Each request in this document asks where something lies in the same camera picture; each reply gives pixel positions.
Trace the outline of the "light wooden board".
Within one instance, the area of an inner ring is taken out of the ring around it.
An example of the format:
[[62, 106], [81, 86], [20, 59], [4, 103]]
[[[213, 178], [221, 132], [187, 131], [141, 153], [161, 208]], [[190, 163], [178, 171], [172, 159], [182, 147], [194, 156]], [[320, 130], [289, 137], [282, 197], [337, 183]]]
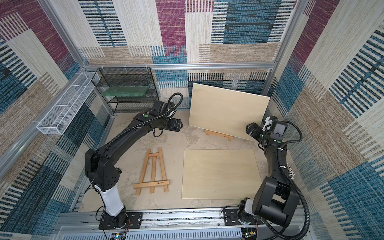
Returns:
[[252, 150], [185, 150], [182, 199], [253, 198], [262, 182]]
[[189, 125], [252, 141], [246, 126], [261, 124], [269, 97], [193, 84]]

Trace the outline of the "small wooden easel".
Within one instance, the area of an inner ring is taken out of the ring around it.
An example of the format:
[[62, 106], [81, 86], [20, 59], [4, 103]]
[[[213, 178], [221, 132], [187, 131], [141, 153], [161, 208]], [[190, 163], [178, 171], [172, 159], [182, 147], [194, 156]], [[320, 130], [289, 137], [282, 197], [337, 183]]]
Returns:
[[[160, 166], [161, 179], [157, 180], [157, 166]], [[151, 175], [149, 178], [149, 182], [145, 182], [147, 169], [151, 167]], [[163, 157], [163, 150], [161, 147], [158, 148], [158, 151], [152, 152], [152, 149], [147, 149], [144, 164], [141, 170], [141, 174], [139, 177], [139, 182], [134, 184], [133, 188], [136, 190], [136, 196], [139, 196], [142, 192], [142, 189], [149, 189], [150, 194], [155, 193], [155, 188], [162, 187], [164, 188], [164, 192], [169, 192], [170, 182], [167, 179], [165, 163]]]
[[205, 130], [205, 133], [206, 133], [207, 136], [213, 135], [213, 136], [217, 136], [217, 137], [221, 137], [221, 138], [227, 139], [228, 141], [232, 141], [234, 139], [233, 136], [217, 133], [217, 132], [214, 132], [214, 131]]

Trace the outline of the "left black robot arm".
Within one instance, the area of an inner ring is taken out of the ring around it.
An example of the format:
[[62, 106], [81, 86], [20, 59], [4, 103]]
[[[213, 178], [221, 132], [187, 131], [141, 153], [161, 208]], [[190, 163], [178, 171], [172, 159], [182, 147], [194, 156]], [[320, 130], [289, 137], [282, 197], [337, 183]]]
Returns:
[[156, 100], [151, 109], [138, 113], [129, 125], [115, 138], [85, 153], [85, 173], [91, 187], [101, 196], [103, 211], [99, 218], [100, 230], [127, 229], [129, 217], [117, 188], [121, 170], [117, 162], [138, 140], [159, 130], [178, 132], [183, 127], [173, 116], [179, 104]]

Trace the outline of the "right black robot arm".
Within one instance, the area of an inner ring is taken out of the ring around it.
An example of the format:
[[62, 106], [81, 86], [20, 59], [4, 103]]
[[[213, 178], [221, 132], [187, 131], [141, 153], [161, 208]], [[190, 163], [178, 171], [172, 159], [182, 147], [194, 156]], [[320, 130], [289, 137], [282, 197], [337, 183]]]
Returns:
[[250, 225], [254, 217], [270, 221], [282, 227], [288, 227], [299, 196], [288, 178], [281, 172], [287, 170], [287, 144], [283, 136], [288, 124], [275, 116], [266, 118], [263, 127], [256, 123], [246, 126], [246, 133], [254, 138], [263, 149], [268, 163], [268, 175], [263, 180], [253, 199], [245, 198], [238, 210], [238, 222]]

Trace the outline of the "green board on shelf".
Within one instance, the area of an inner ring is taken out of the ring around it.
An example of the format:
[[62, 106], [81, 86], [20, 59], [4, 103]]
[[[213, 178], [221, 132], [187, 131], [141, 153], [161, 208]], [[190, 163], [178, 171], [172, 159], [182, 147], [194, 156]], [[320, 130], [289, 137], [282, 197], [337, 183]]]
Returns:
[[151, 90], [147, 87], [113, 87], [102, 93], [104, 97], [144, 97], [150, 94]]

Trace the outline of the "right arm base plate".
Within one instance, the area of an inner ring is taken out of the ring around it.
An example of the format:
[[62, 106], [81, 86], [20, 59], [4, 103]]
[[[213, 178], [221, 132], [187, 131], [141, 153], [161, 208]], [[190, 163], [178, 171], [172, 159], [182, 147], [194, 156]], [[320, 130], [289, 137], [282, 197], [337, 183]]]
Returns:
[[251, 222], [241, 221], [238, 215], [238, 206], [226, 206], [221, 210], [220, 217], [225, 226], [249, 225]]

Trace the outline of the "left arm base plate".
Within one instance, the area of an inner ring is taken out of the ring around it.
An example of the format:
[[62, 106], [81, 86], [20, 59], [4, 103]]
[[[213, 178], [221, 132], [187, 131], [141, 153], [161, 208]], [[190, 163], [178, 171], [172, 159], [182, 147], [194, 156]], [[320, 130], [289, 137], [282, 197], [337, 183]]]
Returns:
[[142, 224], [143, 212], [126, 212], [112, 217], [103, 211], [99, 230], [139, 229]]

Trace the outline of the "aluminium front rail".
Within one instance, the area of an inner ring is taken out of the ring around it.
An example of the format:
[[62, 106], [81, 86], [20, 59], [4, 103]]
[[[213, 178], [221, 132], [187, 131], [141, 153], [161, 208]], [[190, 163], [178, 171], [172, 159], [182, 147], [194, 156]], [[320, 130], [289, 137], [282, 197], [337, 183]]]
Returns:
[[250, 225], [225, 226], [221, 208], [137, 210], [139, 229], [99, 230], [100, 212], [61, 214], [51, 240], [275, 240], [258, 220]]

